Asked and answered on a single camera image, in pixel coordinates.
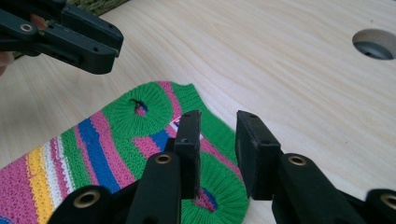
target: metal ring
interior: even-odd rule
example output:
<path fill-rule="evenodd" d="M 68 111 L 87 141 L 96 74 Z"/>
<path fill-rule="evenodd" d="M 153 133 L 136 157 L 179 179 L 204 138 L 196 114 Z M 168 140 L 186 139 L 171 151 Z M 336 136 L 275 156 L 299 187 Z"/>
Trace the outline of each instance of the metal ring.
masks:
<path fill-rule="evenodd" d="M 31 31 L 33 31 L 33 26 L 31 26 L 29 24 L 22 24 L 21 30 L 23 30 L 24 32 L 31 32 Z"/>
<path fill-rule="evenodd" d="M 306 160 L 299 156 L 290 156 L 288 157 L 289 162 L 293 163 L 294 165 L 304 166 L 306 165 Z"/>
<path fill-rule="evenodd" d="M 171 162 L 172 157 L 166 154 L 159 155 L 155 158 L 155 161 L 159 164 L 166 164 Z"/>
<path fill-rule="evenodd" d="M 392 194 L 381 195 L 381 200 L 384 204 L 396 210 L 396 196 Z"/>
<path fill-rule="evenodd" d="M 95 204 L 100 199 L 100 192 L 96 189 L 84 192 L 74 200 L 73 205 L 76 208 L 86 208 Z"/>

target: wooden table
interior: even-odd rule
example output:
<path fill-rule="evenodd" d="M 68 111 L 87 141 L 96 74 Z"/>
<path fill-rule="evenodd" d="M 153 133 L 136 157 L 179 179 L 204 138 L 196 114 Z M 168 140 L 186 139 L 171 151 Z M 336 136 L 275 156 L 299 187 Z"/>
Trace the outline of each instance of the wooden table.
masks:
<path fill-rule="evenodd" d="M 130 1 L 102 17 L 125 36 L 110 74 L 41 55 L 0 77 L 0 167 L 124 92 L 171 80 L 193 83 L 233 128 L 237 110 L 257 114 L 285 152 L 353 196 L 396 189 L 396 61 L 352 44 L 364 29 L 396 34 L 395 12 L 389 0 Z M 245 223 L 274 223 L 270 205 L 251 202 Z"/>

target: yellow stripe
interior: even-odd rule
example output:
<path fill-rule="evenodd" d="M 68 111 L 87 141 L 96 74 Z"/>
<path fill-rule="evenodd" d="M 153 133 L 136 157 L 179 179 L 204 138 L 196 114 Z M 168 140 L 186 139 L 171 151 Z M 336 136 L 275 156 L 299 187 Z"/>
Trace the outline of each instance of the yellow stripe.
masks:
<path fill-rule="evenodd" d="M 27 167 L 30 187 L 34 195 L 35 212 L 38 216 L 37 221 L 45 224 L 50 219 L 53 204 L 50 199 L 42 147 L 37 147 L 27 155 Z"/>

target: striped sock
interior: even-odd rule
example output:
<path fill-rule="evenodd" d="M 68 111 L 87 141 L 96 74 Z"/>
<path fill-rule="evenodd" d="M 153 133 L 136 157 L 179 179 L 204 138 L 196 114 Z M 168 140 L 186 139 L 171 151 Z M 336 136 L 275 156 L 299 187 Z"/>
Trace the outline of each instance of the striped sock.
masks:
<path fill-rule="evenodd" d="M 241 223 L 248 199 L 234 155 L 234 132 L 192 85 L 150 82 L 0 170 L 0 223 L 46 223 L 73 190 L 116 192 L 139 179 L 152 154 L 175 137 L 183 113 L 201 116 L 201 189 L 182 202 L 183 223 Z"/>

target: pink stripe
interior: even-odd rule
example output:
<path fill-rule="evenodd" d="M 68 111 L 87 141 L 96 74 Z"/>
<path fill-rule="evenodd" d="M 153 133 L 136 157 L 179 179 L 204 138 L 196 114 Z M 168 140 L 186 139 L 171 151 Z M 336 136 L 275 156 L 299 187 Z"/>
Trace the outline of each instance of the pink stripe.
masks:
<path fill-rule="evenodd" d="M 171 101 L 174 110 L 174 115 L 172 117 L 172 120 L 179 118 L 181 116 L 181 107 L 177 97 L 173 92 L 172 84 L 168 81 L 159 81 L 158 84 L 165 90 L 166 95 Z"/>
<path fill-rule="evenodd" d="M 216 157 L 219 161 L 221 161 L 226 166 L 228 166 L 228 168 L 230 168 L 239 177 L 240 180 L 243 180 L 238 166 L 234 165 L 225 156 L 219 153 L 219 151 L 215 147 L 213 147 L 205 138 L 201 140 L 201 150 L 208 152 L 214 157 Z"/>
<path fill-rule="evenodd" d="M 0 170 L 0 215 L 11 223 L 37 223 L 26 156 Z"/>
<path fill-rule="evenodd" d="M 157 147 L 150 137 L 136 137 L 132 141 L 146 159 L 153 154 L 160 152 L 160 148 Z"/>
<path fill-rule="evenodd" d="M 134 177 L 116 150 L 113 138 L 110 133 L 110 125 L 105 115 L 99 111 L 91 116 L 91 122 L 95 130 L 99 133 L 99 142 L 105 153 L 108 166 L 121 188 L 134 182 Z"/>
<path fill-rule="evenodd" d="M 213 206 L 213 203 L 210 202 L 209 197 L 204 193 L 203 189 L 199 190 L 199 195 L 200 197 L 195 199 L 195 203 L 198 204 L 199 206 L 209 210 L 210 212 L 215 211 L 215 207 Z"/>
<path fill-rule="evenodd" d="M 51 148 L 50 155 L 51 155 L 53 163 L 55 164 L 56 177 L 58 179 L 57 184 L 61 191 L 62 198 L 65 199 L 67 197 L 67 183 L 65 181 L 66 176 L 64 175 L 64 169 L 62 168 L 61 155 L 59 154 L 57 139 L 52 138 L 49 141 L 49 145 Z"/>
<path fill-rule="evenodd" d="M 170 138 L 176 138 L 176 130 L 172 128 L 172 126 L 168 125 L 165 128 L 166 133 L 169 135 Z"/>
<path fill-rule="evenodd" d="M 143 109 L 142 106 L 138 106 L 138 107 L 134 110 L 134 112 L 135 112 L 138 116 L 140 116 L 140 117 L 145 117 L 145 115 L 146 115 L 146 110 Z"/>
<path fill-rule="evenodd" d="M 98 181 L 98 179 L 96 177 L 95 171 L 92 168 L 92 164 L 91 164 L 91 161 L 90 161 L 90 156 L 88 155 L 88 151 L 87 151 L 87 146 L 85 146 L 84 141 L 82 141 L 82 139 L 81 139 L 81 135 L 79 133 L 78 125 L 76 125 L 74 127 L 74 131 L 75 131 L 75 136 L 76 136 L 76 139 L 77 139 L 77 145 L 81 149 L 82 158 L 83 158 L 83 160 L 85 162 L 85 167 L 87 167 L 88 174 L 90 175 L 91 184 L 99 185 L 99 181 Z"/>

